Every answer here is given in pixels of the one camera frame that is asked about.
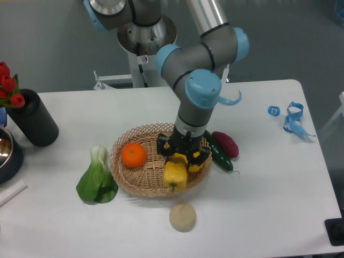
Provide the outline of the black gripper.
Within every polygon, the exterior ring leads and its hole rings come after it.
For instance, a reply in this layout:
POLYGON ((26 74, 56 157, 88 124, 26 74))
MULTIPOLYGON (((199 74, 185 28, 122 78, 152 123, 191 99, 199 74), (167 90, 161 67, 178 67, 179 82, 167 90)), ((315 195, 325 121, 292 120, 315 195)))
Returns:
POLYGON ((187 157, 187 173, 193 174, 198 172, 198 166, 209 158, 210 148, 201 146, 203 136, 192 137, 191 132, 187 131, 186 135, 180 133, 174 126, 171 136, 162 133, 156 140, 157 153, 164 157, 165 163, 175 154, 180 153, 187 157))

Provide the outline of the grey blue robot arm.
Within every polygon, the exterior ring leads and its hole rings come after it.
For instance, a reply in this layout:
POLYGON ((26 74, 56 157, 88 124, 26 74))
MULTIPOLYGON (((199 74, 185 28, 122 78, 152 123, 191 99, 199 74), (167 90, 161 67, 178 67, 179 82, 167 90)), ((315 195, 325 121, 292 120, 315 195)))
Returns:
POLYGON ((188 1, 187 5, 201 42, 185 49, 165 45, 155 58, 158 72, 180 100, 173 132, 170 137, 158 136, 157 152, 166 164, 175 162, 176 153, 185 155, 186 167, 199 166, 210 155, 200 142, 220 96, 217 72, 249 52, 248 36, 230 26, 218 1, 188 1))

